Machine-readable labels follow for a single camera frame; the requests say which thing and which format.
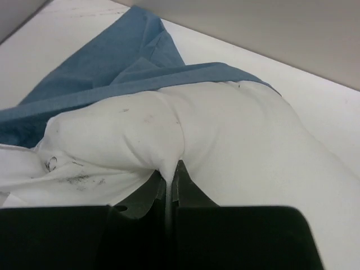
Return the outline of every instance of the blue cloth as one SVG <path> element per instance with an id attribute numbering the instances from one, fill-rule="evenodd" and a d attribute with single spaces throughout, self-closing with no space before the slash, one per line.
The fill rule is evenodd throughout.
<path id="1" fill-rule="evenodd" d="M 223 63 L 185 65 L 160 18 L 132 7 L 48 74 L 18 106 L 0 111 L 0 143 L 34 147 L 49 118 L 104 98 L 241 80 L 266 84 Z"/>

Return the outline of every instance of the white wall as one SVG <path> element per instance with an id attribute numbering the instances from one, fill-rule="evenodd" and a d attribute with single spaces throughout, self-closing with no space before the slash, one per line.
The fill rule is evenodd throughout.
<path id="1" fill-rule="evenodd" d="M 360 0 L 116 0 L 360 89 Z"/>
<path id="2" fill-rule="evenodd" d="M 0 43 L 47 0 L 0 0 Z"/>

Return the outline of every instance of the white table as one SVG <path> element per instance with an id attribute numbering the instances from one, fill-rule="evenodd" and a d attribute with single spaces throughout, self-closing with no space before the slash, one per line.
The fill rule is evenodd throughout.
<path id="1" fill-rule="evenodd" d="M 127 9 L 110 0 L 54 0 L 0 46 L 0 109 L 15 106 Z M 185 63 L 225 62 L 274 86 L 306 128 L 360 176 L 360 92 L 171 22 L 164 25 Z"/>

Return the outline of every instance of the blue fabric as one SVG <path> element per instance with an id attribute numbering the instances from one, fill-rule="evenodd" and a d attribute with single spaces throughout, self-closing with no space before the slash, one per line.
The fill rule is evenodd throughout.
<path id="1" fill-rule="evenodd" d="M 161 20 L 132 7 L 48 74 L 18 106 L 0 111 L 0 143 L 34 147 L 49 118 L 104 98 L 241 80 L 266 84 L 223 63 L 185 65 Z"/>

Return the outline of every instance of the white fabric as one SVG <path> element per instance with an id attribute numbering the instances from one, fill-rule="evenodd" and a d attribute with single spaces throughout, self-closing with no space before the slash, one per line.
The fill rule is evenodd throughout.
<path id="1" fill-rule="evenodd" d="M 326 269 L 360 265 L 360 180 L 262 84 L 199 83 L 110 98 L 56 116 L 35 154 L 20 152 L 37 169 L 0 169 L 0 191 L 10 191 L 15 205 L 116 203 L 153 169 L 170 181 L 183 159 L 220 205 L 298 208 Z"/>

